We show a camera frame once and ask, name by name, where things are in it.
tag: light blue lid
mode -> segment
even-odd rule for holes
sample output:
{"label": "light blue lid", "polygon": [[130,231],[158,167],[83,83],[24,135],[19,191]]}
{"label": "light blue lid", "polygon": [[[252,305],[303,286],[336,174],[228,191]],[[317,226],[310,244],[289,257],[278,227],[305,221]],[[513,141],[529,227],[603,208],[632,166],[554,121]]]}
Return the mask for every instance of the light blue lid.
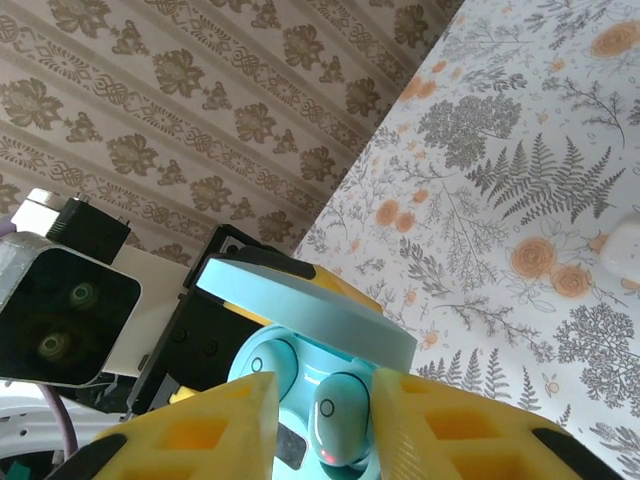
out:
{"label": "light blue lid", "polygon": [[211,259],[196,285],[311,340],[380,367],[408,372],[416,339],[347,297],[275,270]]}

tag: cyan plastic toy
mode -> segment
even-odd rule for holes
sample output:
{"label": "cyan plastic toy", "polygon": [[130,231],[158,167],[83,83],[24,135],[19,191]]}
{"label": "cyan plastic toy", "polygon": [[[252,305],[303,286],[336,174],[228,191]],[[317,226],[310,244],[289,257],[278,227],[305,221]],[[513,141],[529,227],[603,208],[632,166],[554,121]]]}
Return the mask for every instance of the cyan plastic toy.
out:
{"label": "cyan plastic toy", "polygon": [[373,372],[408,372],[416,340],[377,312],[265,267],[209,260],[197,286],[269,319],[238,352],[229,381],[277,375],[273,478],[380,478],[370,414]]}

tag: beige damask wallpaper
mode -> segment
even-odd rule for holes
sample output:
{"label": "beige damask wallpaper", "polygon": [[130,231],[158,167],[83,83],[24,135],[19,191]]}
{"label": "beige damask wallpaper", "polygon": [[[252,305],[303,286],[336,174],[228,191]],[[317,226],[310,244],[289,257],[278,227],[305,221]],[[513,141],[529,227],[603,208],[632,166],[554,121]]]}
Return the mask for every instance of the beige damask wallpaper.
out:
{"label": "beige damask wallpaper", "polygon": [[34,186],[188,264],[231,222],[290,251],[459,0],[0,1],[0,215]]}

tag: floral tablecloth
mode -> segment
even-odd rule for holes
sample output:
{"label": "floral tablecloth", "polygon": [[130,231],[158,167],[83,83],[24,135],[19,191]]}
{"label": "floral tablecloth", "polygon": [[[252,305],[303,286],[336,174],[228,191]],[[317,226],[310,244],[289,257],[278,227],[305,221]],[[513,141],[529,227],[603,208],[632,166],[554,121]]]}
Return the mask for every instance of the floral tablecloth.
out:
{"label": "floral tablecloth", "polygon": [[640,4],[467,0],[296,255],[411,332],[414,373],[640,478],[640,285],[598,262],[639,213]]}

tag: red light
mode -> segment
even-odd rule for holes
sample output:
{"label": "red light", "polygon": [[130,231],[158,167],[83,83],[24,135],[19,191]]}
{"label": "red light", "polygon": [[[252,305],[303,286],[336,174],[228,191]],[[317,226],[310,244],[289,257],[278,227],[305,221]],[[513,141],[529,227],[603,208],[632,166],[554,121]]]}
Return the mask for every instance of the red light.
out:
{"label": "red light", "polygon": [[322,456],[324,457],[324,459],[327,461],[327,463],[334,463],[336,461],[336,459],[334,457],[332,457],[331,455],[329,455],[326,450],[322,450]]}

